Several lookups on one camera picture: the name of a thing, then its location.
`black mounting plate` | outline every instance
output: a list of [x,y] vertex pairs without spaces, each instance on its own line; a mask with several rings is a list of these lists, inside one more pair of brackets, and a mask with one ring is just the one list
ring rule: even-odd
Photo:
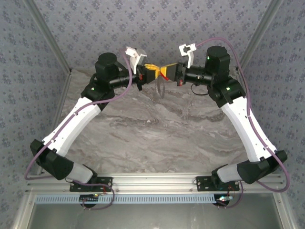
[[[97,177],[96,184],[105,184],[112,187],[112,177]],[[103,186],[84,186],[75,182],[70,184],[70,192],[111,192],[110,188]]]
[[235,184],[235,181],[230,181],[227,183],[223,183],[219,185],[219,187],[215,187],[214,183],[211,180],[211,176],[209,177],[196,177],[196,185],[198,192],[210,192],[210,191],[232,191],[230,186],[235,190],[239,191],[239,184]]

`red wire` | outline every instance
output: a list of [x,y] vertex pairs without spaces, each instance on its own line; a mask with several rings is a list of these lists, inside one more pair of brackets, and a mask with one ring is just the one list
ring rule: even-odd
[[169,81],[169,78],[167,78],[165,75],[163,75],[160,71],[160,75],[166,80],[166,81]]

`aluminum frame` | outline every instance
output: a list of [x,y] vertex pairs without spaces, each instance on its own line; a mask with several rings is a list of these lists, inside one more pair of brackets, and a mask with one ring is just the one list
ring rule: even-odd
[[51,50],[53,51],[55,57],[57,58],[59,64],[61,65],[62,69],[68,73],[70,71],[69,64],[65,59],[60,47],[58,46],[55,38],[52,35],[51,30],[49,29],[48,25],[43,19],[41,12],[39,11],[37,5],[35,4],[34,0],[23,0],[24,5],[28,8],[30,14],[32,15],[34,21],[36,22],[38,28],[40,29],[42,35],[44,36],[46,42],[50,46]]
[[[195,184],[197,176],[210,176],[210,174],[198,173],[158,173],[158,174],[103,174],[100,176],[113,177],[113,189],[118,194],[199,194]],[[281,189],[285,186],[281,174],[270,174],[260,181],[272,188]],[[247,184],[243,182],[244,193],[271,193],[271,191],[260,186],[258,183]],[[28,227],[39,194],[70,195],[70,184],[65,180],[58,181],[54,178],[31,180],[25,190],[19,212],[15,218],[14,229],[25,229]],[[297,229],[291,206],[285,193],[274,193],[274,201],[284,229]]]
[[262,18],[260,19],[254,34],[252,35],[242,57],[241,57],[241,67],[245,69],[246,65],[250,62],[250,59],[261,42],[265,32],[269,28],[269,25],[273,21],[278,9],[282,5],[284,0],[271,0],[267,9],[265,10]]

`patterned wallpaper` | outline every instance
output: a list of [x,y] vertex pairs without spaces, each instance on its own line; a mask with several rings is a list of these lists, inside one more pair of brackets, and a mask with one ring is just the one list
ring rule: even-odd
[[0,9],[0,228],[8,229],[30,143],[50,131],[66,73],[22,0],[1,0]]
[[305,2],[281,6],[246,67],[253,108],[270,140],[288,153],[288,190],[305,228]]
[[72,68],[92,68],[101,53],[126,45],[145,49],[155,64],[186,61],[180,44],[214,36],[232,41],[241,56],[269,1],[35,0]]

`metal bracket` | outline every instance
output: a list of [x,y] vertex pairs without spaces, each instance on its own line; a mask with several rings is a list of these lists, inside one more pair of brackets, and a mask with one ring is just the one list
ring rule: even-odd
[[189,60],[187,62],[187,68],[190,68],[190,66],[194,62],[193,51],[197,50],[195,43],[190,44],[190,45],[182,44],[182,45],[179,46],[179,50],[180,50],[181,56],[188,56],[189,57]]
[[130,66],[134,74],[137,73],[137,65],[141,64],[144,57],[147,56],[146,52],[143,49],[133,49],[131,47],[126,47],[126,55],[131,56]]
[[211,180],[211,176],[209,177],[196,177],[196,185],[198,192],[211,192],[211,191],[232,191],[232,187],[234,191],[239,191],[239,184],[235,181],[230,181],[227,183],[220,184],[218,187],[215,187],[215,184]]
[[[105,184],[112,187],[112,177],[97,177],[96,184]],[[84,186],[75,182],[70,184],[70,192],[111,192],[110,188],[102,186]]]

